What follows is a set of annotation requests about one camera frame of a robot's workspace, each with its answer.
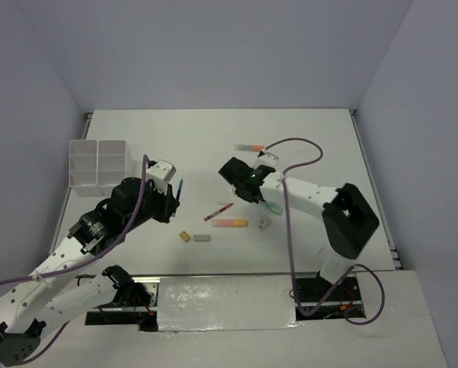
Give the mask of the red pen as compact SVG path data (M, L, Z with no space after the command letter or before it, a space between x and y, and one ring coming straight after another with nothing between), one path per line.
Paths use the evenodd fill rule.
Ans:
M216 216L220 215L222 212L225 212L228 209L230 209L233 205L234 205L234 202L230 202L230 203L224 205L223 207L219 208L217 211L215 211L215 212L211 213L210 215L204 217L204 221L207 222L207 221L215 218Z

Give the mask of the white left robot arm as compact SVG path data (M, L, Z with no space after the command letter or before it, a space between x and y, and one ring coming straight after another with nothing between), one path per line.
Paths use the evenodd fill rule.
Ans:
M78 219L30 275L9 279L12 288L0 297L0 363L10 367L36 360L49 333L60 333L89 309L108 304L148 306L151 293L119 265L106 267L71 291L65 288L123 243L128 232L151 219L169 223L178 206L167 179L126 178L109 198Z

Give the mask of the pink orange highlighter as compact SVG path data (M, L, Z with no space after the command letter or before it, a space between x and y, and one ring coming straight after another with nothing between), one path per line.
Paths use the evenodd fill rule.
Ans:
M248 221L245 218L213 219L211 225L218 228L246 228Z

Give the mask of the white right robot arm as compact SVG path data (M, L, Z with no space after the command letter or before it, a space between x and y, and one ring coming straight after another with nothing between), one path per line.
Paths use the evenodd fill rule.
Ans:
M270 153L259 155L252 166L232 157L218 173L246 202L284 205L286 212L296 209L323 222L332 253L316 284L322 298L334 300L344 289L340 277L377 230L378 217L355 185L336 188L294 179L277 170L277 163L278 157Z

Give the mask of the blue pen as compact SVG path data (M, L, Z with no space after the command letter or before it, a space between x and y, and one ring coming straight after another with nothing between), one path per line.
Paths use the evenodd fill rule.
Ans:
M178 183L178 188L177 188L176 197L175 197L178 202L180 201L180 198L181 198L183 185L184 185L184 178L181 178Z

